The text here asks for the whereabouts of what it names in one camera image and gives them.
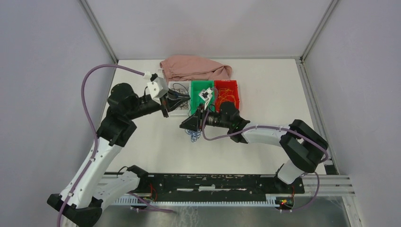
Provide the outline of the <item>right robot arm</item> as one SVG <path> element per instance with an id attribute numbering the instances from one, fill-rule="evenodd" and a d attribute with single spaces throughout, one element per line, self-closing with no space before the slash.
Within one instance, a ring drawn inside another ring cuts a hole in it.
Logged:
<path id="1" fill-rule="evenodd" d="M 206 126 L 228 130 L 224 136 L 206 137 L 208 141 L 229 137 L 236 143 L 262 143 L 283 148 L 289 160 L 278 169 L 273 180 L 273 187 L 279 193 L 287 192 L 297 178 L 314 173 L 318 165 L 329 158 L 328 142 L 299 119 L 288 125 L 256 124 L 242 118 L 234 103 L 223 102 L 217 112 L 200 105 L 179 127 L 204 133 Z"/>

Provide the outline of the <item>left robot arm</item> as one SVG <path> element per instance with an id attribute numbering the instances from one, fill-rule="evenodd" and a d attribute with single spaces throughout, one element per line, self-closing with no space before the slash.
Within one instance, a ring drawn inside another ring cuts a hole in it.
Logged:
<path id="1" fill-rule="evenodd" d="M 47 203 L 78 227 L 92 227 L 103 211 L 124 194 L 133 190 L 144 192 L 149 185 L 147 172 L 134 166 L 102 188 L 98 184 L 136 130 L 134 119 L 158 111 L 168 117 L 169 112 L 189 100 L 189 95 L 168 89 L 156 102 L 150 94 L 139 97 L 128 83 L 115 85 L 88 156 L 66 188 L 51 194 Z"/>

